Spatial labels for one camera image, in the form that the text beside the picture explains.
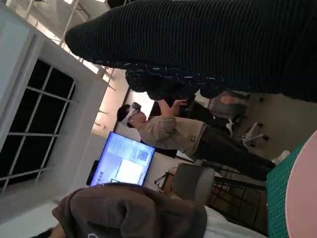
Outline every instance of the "pink object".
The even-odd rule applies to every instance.
[[[290,238],[317,237],[317,131],[304,145],[291,170],[285,217]]]

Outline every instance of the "beige sweatshirt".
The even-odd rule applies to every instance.
[[[205,123],[199,120],[159,116],[144,123],[138,132],[150,146],[192,155],[205,128]]]

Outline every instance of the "dark window pane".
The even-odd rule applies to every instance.
[[[8,185],[18,183],[18,182],[25,182],[25,181],[31,180],[31,179],[36,179],[37,175],[38,175],[38,173],[33,173],[30,175],[24,175],[21,177],[11,178],[11,179],[9,179]]]
[[[64,104],[65,102],[60,99],[43,95],[29,132],[54,133]]]
[[[0,181],[0,188],[4,186],[5,180]]]
[[[54,68],[45,91],[67,98],[73,82],[74,80],[71,77]]]
[[[47,63],[38,60],[35,64],[28,85],[33,88],[41,89],[49,72],[49,69],[50,66]]]
[[[26,136],[13,174],[37,170],[45,157],[51,137]]]
[[[16,151],[19,148],[22,136],[8,135],[0,152],[1,166],[0,177],[5,177],[9,173]]]
[[[24,132],[39,94],[26,89],[11,125],[11,132]]]

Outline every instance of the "black hair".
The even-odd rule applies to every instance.
[[[49,228],[46,231],[38,234],[37,236],[31,237],[31,238],[49,238],[53,232],[54,228]]]
[[[121,106],[118,109],[118,112],[117,112],[117,120],[118,121],[123,121],[123,119],[125,119],[125,117],[128,115],[129,109],[130,109],[130,105],[129,104],[125,104],[125,105]],[[129,128],[133,128],[133,125],[131,125],[130,123],[127,123],[127,126]]]

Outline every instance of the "vr headset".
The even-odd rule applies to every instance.
[[[128,125],[128,120],[129,120],[129,118],[130,118],[131,116],[133,116],[133,115],[139,113],[140,110],[141,110],[141,105],[140,105],[140,104],[135,103],[135,102],[132,103],[132,105],[130,106],[128,115],[122,120],[121,123],[127,126],[127,125]]]

